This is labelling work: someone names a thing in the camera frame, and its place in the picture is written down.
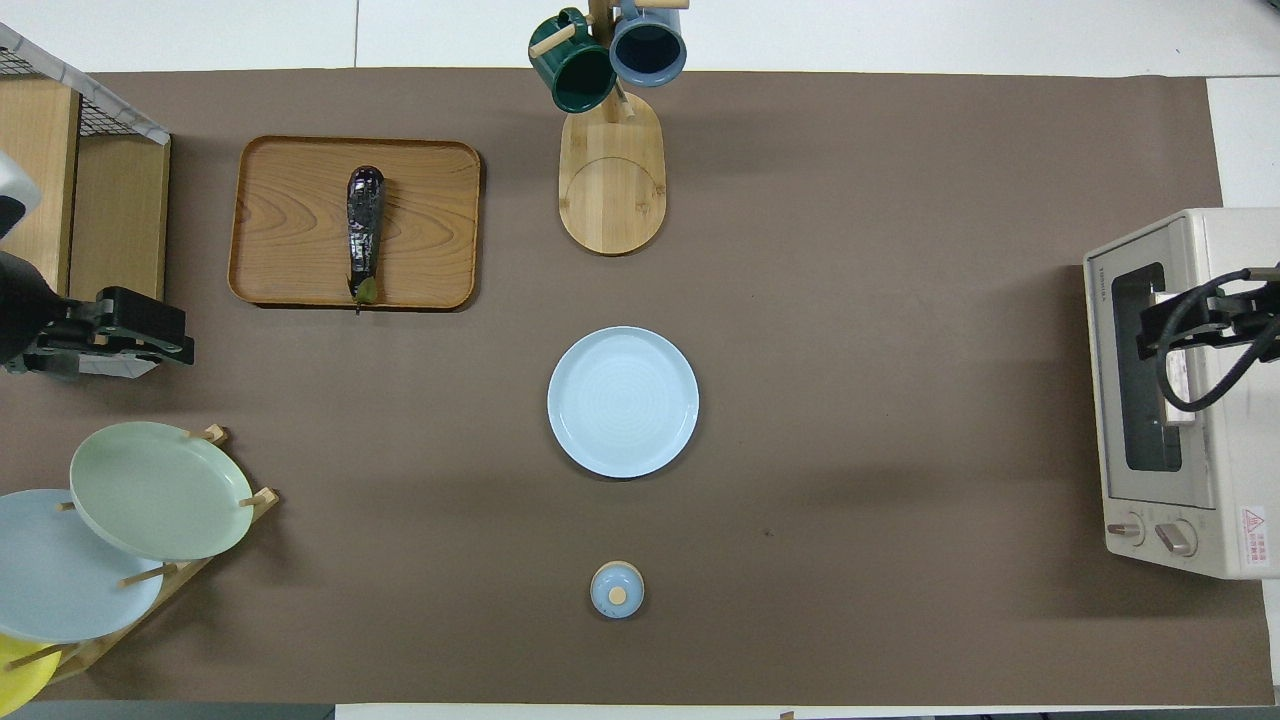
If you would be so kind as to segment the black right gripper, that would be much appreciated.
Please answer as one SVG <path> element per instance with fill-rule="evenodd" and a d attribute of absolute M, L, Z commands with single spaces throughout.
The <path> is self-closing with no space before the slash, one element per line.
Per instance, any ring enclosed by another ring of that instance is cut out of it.
<path fill-rule="evenodd" d="M 1190 309 L 1185 319 L 1185 347 L 1233 347 L 1261 342 L 1268 348 L 1280 341 L 1280 325 L 1267 327 L 1280 320 L 1280 281 L 1266 281 L 1257 290 L 1224 293 L 1220 287 L 1202 284 L 1187 292 Z M 1137 356 L 1151 359 L 1157 354 L 1158 342 L 1174 311 L 1183 305 L 1181 299 L 1164 299 L 1139 313 Z"/>

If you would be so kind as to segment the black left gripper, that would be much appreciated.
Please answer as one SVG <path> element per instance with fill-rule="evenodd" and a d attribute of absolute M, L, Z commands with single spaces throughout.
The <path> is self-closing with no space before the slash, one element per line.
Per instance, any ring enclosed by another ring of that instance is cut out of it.
<path fill-rule="evenodd" d="M 29 345 L 29 369 L 45 375 L 145 375 L 151 361 L 134 350 L 148 341 L 155 363 L 195 365 L 196 342 L 187 338 L 186 313 L 124 287 L 108 287 L 90 301 L 61 301 Z"/>

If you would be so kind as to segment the dark purple eggplant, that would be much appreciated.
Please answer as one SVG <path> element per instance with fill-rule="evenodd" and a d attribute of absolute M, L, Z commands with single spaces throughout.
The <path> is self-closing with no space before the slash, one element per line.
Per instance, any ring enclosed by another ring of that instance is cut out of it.
<path fill-rule="evenodd" d="M 381 247 L 387 181 L 380 169 L 357 167 L 346 191 L 349 250 L 349 296 L 360 309 L 378 300 L 378 261 Z"/>

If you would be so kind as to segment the light blue plate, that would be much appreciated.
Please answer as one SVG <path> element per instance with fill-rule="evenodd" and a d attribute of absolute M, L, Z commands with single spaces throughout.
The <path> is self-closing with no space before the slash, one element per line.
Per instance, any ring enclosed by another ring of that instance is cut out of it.
<path fill-rule="evenodd" d="M 634 325 L 594 331 L 552 370 L 547 418 L 559 448 L 614 480 L 659 471 L 691 441 L 701 396 L 692 364 L 664 336 Z"/>
<path fill-rule="evenodd" d="M 92 532 L 64 489 L 0 496 L 0 633 L 52 644 L 91 641 L 133 624 L 155 603 L 163 579 L 120 582 L 159 565 Z"/>

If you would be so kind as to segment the white toaster oven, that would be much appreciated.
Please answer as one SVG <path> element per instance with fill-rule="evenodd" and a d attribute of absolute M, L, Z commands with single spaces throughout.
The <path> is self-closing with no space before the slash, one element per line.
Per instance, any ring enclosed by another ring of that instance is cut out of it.
<path fill-rule="evenodd" d="M 1239 293 L 1280 281 L 1280 208 L 1185 209 L 1120 240 L 1179 217 L 1190 225 L 1196 284 L 1153 297 L 1152 305 L 1164 299 L 1183 305 L 1152 359 L 1167 423 L 1204 425 L 1216 506 L 1105 498 L 1100 461 L 1105 543 L 1123 557 L 1207 577 L 1280 579 L 1280 341 L 1268 348 L 1261 342 L 1185 347 L 1188 291 L 1208 284 Z M 1087 320 L 1091 346 L 1088 307 Z M 1094 397 L 1092 351 L 1091 375 Z M 1100 455 L 1096 409 L 1094 418 Z"/>

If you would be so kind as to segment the pale green plate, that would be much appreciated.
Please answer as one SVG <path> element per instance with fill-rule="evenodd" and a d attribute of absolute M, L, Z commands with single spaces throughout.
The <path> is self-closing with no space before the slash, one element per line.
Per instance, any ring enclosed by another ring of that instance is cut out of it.
<path fill-rule="evenodd" d="M 211 441 L 156 421 L 92 433 L 72 456 L 69 487 L 91 530 L 142 559 L 209 559 L 238 544 L 253 521 L 239 465 Z"/>

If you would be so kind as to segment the wooden serving tray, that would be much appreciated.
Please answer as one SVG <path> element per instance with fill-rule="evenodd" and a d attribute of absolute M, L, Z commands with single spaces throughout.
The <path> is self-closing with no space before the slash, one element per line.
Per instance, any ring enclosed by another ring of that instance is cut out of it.
<path fill-rule="evenodd" d="M 262 307 L 355 307 L 347 190 L 360 167 L 387 183 L 378 252 L 381 311 L 453 311 L 472 296 L 483 160 L 426 138 L 262 136 L 239 159 L 227 279 Z"/>

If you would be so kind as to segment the wooden plate rack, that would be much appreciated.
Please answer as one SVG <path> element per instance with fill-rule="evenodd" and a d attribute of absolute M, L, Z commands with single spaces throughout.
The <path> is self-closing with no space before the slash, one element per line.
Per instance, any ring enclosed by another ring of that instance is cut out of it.
<path fill-rule="evenodd" d="M 212 424 L 204 430 L 186 430 L 186 432 L 188 436 L 209 439 L 224 451 L 223 443 L 227 439 L 227 430 L 223 427 Z M 253 510 L 253 521 L 251 524 L 253 525 L 264 514 L 266 514 L 270 509 L 273 509 L 278 503 L 279 498 L 278 495 L 269 488 L 253 489 L 251 487 L 251 489 L 253 491 L 253 495 L 250 498 L 244 500 L 243 503 Z M 64 491 L 70 493 L 70 487 L 68 486 L 68 488 Z M 74 503 L 72 502 L 72 493 L 70 493 L 70 501 L 60 503 L 59 510 L 73 511 L 78 514 L 76 511 Z M 159 566 L 151 571 L 145 571 L 134 577 L 128 577 L 127 579 L 123 579 L 120 584 L 123 587 L 129 587 L 150 577 L 160 577 L 163 579 L 163 587 L 152 607 L 140 620 L 120 629 L 119 632 L 114 632 L 109 635 L 102 635 L 91 641 L 58 644 L 61 650 L 61 659 L 58 665 L 58 670 L 50 679 L 50 683 L 60 680 L 65 676 L 73 676 L 76 674 L 83 673 L 87 667 L 90 667 L 92 664 L 100 660 L 108 651 L 110 651 L 115 644 L 118 644 L 123 638 L 125 638 L 148 615 L 151 615 L 155 610 L 160 609 L 166 601 L 169 601 L 169 598 L 173 597 L 178 592 L 178 589 L 183 587 L 183 584 L 186 584 L 189 579 L 192 579 L 216 556 L 202 560 L 186 561 L 186 562 L 156 561 L 147 559 L 148 561 L 157 562 Z"/>

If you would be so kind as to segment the yellow plate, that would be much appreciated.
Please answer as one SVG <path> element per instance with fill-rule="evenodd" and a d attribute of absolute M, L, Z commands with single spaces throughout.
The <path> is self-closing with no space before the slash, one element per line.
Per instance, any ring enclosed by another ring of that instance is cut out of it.
<path fill-rule="evenodd" d="M 60 659 L 58 644 L 0 634 L 0 717 L 36 697 L 50 683 Z"/>

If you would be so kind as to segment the brown table mat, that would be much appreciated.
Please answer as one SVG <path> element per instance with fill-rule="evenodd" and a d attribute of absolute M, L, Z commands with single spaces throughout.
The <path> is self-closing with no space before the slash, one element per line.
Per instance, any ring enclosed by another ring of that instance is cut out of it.
<path fill-rule="evenodd" d="M 166 299 L 193 366 L 0 373 L 0 493 L 115 421 L 223 424 L 282 501 L 46 700 L 1267 705 L 1262 591 L 1110 553 L 1083 255 L 1220 204 L 1201 79 L 687 73 L 646 100 L 669 206 L 627 258 L 561 225 L 532 70 L 106 74 L 174 137 Z M 227 283 L 265 135 L 483 158 L 458 313 L 264 309 Z M 669 465 L 547 418 L 613 325 L 692 364 Z M 600 616 L 595 570 L 643 574 Z"/>

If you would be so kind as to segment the wooden mug tree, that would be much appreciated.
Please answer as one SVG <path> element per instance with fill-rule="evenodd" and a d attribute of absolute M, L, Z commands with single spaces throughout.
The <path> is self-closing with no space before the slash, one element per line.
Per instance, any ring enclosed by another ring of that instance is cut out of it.
<path fill-rule="evenodd" d="M 588 0 L 582 13 L 593 36 L 611 55 L 620 17 L 617 0 Z M 632 86 L 617 76 L 613 91 L 599 106 L 564 113 L 561 133 L 561 222 L 580 246 L 604 256 L 637 251 L 657 236 L 666 219 L 668 188 L 660 120 L 644 99 L 630 92 Z"/>

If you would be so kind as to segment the dark green mug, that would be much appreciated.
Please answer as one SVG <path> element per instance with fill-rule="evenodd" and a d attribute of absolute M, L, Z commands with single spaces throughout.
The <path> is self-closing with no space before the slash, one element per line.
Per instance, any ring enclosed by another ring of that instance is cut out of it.
<path fill-rule="evenodd" d="M 599 106 L 617 76 L 609 51 L 593 36 L 588 15 L 567 6 L 544 20 L 527 44 L 529 60 L 562 111 L 579 114 Z"/>

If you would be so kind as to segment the blue mug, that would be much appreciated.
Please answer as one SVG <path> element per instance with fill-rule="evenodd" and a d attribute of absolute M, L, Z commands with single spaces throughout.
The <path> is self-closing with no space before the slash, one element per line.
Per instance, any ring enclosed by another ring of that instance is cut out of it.
<path fill-rule="evenodd" d="M 687 47 L 681 31 L 685 0 L 617 0 L 620 17 L 611 41 L 611 61 L 628 85 L 658 87 L 685 68 Z"/>

